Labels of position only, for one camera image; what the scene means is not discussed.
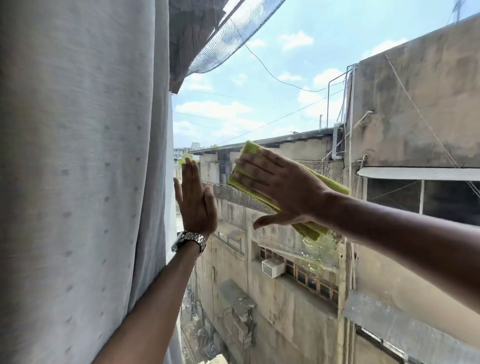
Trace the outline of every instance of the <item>window air conditioning unit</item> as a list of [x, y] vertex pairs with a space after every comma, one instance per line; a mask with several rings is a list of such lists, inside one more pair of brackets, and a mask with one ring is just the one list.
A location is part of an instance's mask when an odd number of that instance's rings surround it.
[[272, 278], [277, 278], [285, 273], [285, 263], [275, 258], [266, 259], [262, 262], [262, 271]]

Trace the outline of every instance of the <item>yellow-green microfiber cloth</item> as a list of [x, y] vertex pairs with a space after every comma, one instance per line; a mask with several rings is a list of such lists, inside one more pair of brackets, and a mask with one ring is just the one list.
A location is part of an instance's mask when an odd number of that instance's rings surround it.
[[[260, 146], [258, 144], [255, 144], [254, 142], [251, 142], [251, 141], [247, 141], [247, 143], [243, 147], [243, 150], [242, 150], [241, 154], [242, 155], [244, 153], [257, 154], [259, 147]], [[318, 179], [320, 179], [323, 183], [325, 183], [332, 190], [340, 192], [342, 194], [349, 194], [350, 193], [350, 190], [347, 187], [345, 187], [345, 186], [343, 186], [343, 185], [341, 185], [341, 184], [339, 184], [339, 183], [337, 183], [337, 182], [335, 182], [335, 181], [333, 181], [333, 180], [331, 180], [331, 179], [329, 179], [325, 176], [322, 176], [321, 174], [311, 170], [310, 168], [307, 168], [305, 166], [304, 166], [304, 168], [306, 168], [308, 171], [313, 173]], [[234, 188], [236, 188], [240, 191], [243, 191], [246, 194], [249, 194], [250, 196], [254, 197], [255, 199], [257, 199], [259, 201], [262, 201], [264, 204], [266, 204], [267, 206], [272, 208], [274, 211], [276, 211], [276, 212], [280, 211], [280, 209], [277, 206], [275, 206], [274, 202], [272, 200], [270, 200], [268, 197], [266, 197], [265, 195], [263, 195], [259, 192], [250, 190], [249, 188], [247, 188], [246, 186], [241, 184], [238, 180], [236, 180], [233, 177], [233, 173], [236, 172], [236, 171], [241, 173], [241, 174], [244, 174], [246, 176], [249, 176], [248, 173], [246, 173], [244, 170], [242, 170], [238, 166], [235, 166], [232, 174], [228, 178], [228, 181], [227, 181], [228, 185], [230, 185], [230, 186], [232, 186], [232, 187], [234, 187]], [[329, 231], [329, 229], [326, 228], [325, 226], [319, 225], [315, 222], [293, 224], [292, 226], [300, 235], [302, 235], [303, 237], [308, 237], [308, 238], [310, 238], [314, 241], [317, 241], [320, 238], [320, 236], [326, 234]]]

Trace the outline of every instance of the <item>blue sky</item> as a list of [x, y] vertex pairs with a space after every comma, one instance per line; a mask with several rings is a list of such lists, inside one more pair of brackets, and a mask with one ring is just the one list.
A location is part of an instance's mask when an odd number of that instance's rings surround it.
[[[247, 44], [276, 77], [318, 90], [348, 65], [446, 26], [453, 5], [453, 0], [286, 0]], [[466, 0], [461, 18], [477, 12], [480, 1]], [[329, 126], [338, 116], [342, 89], [340, 84], [330, 91]], [[174, 145], [228, 145], [318, 129], [320, 114], [325, 127], [326, 99], [237, 137], [326, 96], [326, 90], [312, 93], [280, 83], [242, 47], [213, 71], [187, 77], [173, 95]]]

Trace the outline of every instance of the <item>wristwatch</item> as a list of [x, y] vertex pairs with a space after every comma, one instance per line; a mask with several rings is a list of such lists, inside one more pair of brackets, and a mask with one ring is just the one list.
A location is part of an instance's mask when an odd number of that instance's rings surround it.
[[178, 251], [188, 240], [192, 240], [193, 242], [196, 242], [200, 246], [200, 254], [203, 253], [207, 241], [205, 237], [202, 234], [199, 234], [197, 232], [190, 232], [190, 231], [182, 231], [176, 241], [172, 245], [172, 251], [176, 252]]

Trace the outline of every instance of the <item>forearm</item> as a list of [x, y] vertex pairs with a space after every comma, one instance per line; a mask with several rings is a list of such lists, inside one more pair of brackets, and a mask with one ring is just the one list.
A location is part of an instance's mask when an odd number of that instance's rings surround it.
[[163, 361], [181, 301], [199, 254], [187, 242], [160, 272], [94, 364], [157, 364]]
[[480, 312], [480, 229], [327, 192], [315, 219]]

